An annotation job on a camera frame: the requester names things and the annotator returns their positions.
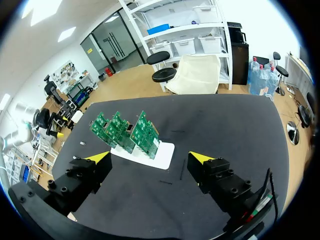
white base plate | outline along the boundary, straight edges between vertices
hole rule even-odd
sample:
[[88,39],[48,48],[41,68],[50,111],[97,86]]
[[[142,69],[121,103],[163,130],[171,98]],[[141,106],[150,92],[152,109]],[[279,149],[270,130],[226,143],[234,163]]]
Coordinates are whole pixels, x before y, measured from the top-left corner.
[[174,154],[175,145],[173,143],[159,141],[159,148],[156,151],[154,159],[149,158],[138,149],[137,145],[134,146],[132,153],[128,153],[122,147],[117,145],[115,148],[111,148],[111,153],[121,158],[128,159],[138,164],[147,165],[157,169],[167,170],[171,163],[172,155]]

yellow label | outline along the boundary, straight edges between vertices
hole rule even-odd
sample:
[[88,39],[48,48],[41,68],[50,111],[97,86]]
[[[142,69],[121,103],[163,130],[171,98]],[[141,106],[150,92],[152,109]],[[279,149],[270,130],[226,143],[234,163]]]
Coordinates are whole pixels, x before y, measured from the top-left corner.
[[103,159],[109,153],[110,153],[109,151],[105,151],[97,155],[86,157],[85,159],[90,159],[91,161],[95,161],[95,163],[97,164],[101,159]]
[[213,157],[202,155],[202,154],[196,153],[194,151],[190,151],[189,153],[192,154],[202,165],[204,164],[205,161],[214,160],[215,159]]

blue box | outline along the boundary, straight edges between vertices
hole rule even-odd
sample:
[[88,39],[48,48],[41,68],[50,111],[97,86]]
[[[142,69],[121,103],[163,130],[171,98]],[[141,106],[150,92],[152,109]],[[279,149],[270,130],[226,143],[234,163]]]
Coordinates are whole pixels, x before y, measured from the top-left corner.
[[151,35],[151,34],[156,34],[156,33],[168,30],[168,29],[170,29],[169,24],[163,24],[163,25],[160,25],[160,26],[156,26],[156,27],[150,28],[149,30],[147,30],[147,32],[148,32],[149,35]]

glass door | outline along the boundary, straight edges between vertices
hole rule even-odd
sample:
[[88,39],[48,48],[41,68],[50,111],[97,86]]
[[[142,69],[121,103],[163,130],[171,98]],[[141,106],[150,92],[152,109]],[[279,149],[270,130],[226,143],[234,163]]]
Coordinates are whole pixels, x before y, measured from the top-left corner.
[[141,52],[118,12],[107,18],[92,34],[116,72],[144,64]]
[[81,43],[81,47],[99,74],[104,73],[106,68],[113,70],[111,63],[106,59],[91,34]]

black mini fridge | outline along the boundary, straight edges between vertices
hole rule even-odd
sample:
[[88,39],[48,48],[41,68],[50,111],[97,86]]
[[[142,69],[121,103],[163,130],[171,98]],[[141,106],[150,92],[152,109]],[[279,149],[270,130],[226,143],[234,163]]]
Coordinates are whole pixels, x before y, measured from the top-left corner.
[[232,84],[247,85],[249,67],[249,44],[231,42]]
[[232,84],[247,85],[249,67],[249,44],[242,26],[237,22],[228,22],[232,47]]

